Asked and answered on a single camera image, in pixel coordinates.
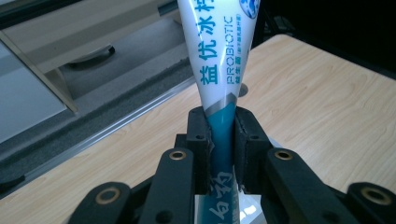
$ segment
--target toothpaste tube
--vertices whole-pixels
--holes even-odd
[[[191,67],[212,129],[211,192],[198,223],[239,223],[233,120],[260,0],[177,0]]]

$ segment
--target logo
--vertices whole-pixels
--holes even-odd
[[[259,14],[260,0],[239,0],[242,10],[251,19],[255,19]]]

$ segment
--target wooden table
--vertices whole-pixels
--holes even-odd
[[[238,105],[328,185],[396,192],[396,82],[285,35],[251,51]],[[195,85],[0,201],[1,223],[62,223],[92,188],[154,174],[200,105]]]

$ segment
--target blue stripe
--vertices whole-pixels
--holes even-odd
[[[233,120],[235,103],[207,118],[215,147],[211,151],[211,195],[200,198],[198,223],[233,223],[233,210],[238,208],[233,177]]]

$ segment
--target screw hole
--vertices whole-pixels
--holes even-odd
[[[96,195],[96,202],[101,205],[115,202],[120,197],[120,190],[114,187],[110,187],[100,191]]]
[[[170,223],[172,221],[173,214],[170,211],[161,211],[155,217],[157,223]]]
[[[334,212],[329,212],[329,211],[324,211],[322,213],[322,217],[328,222],[328,223],[340,223],[340,217],[337,216]]]
[[[364,187],[361,189],[361,194],[372,203],[381,205],[390,205],[392,203],[392,199],[388,194],[380,189]]]
[[[187,154],[184,151],[174,151],[169,157],[174,161],[181,161],[187,157]]]
[[[293,158],[293,156],[287,151],[277,151],[275,156],[282,161],[289,161]]]

